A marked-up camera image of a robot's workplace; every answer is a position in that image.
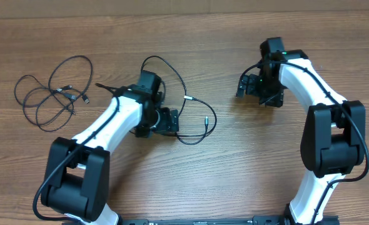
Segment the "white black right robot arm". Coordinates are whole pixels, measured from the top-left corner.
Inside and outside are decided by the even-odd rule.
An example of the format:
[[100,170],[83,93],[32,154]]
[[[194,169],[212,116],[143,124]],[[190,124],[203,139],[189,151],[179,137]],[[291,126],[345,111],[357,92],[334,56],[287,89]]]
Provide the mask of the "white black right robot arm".
[[300,155],[306,169],[295,197],[281,216],[254,216],[253,224],[339,224],[324,208],[340,183],[363,179],[369,171],[365,142],[366,110],[334,91],[300,49],[287,51],[280,37],[260,44],[261,59],[240,76],[236,96],[280,108],[290,90],[306,113]]

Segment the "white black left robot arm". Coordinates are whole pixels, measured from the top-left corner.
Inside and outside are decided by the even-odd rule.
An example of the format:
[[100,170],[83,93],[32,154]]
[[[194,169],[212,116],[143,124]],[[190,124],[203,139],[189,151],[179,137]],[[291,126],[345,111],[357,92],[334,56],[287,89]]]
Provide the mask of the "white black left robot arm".
[[120,216],[107,204],[110,157],[130,131],[137,138],[153,133],[175,134],[178,112],[162,107],[162,79],[142,71],[137,84],[107,87],[113,97],[90,127],[71,139],[59,137],[50,147],[44,181],[33,199],[33,212],[48,217],[38,204],[60,213],[52,221],[63,224],[118,225]]

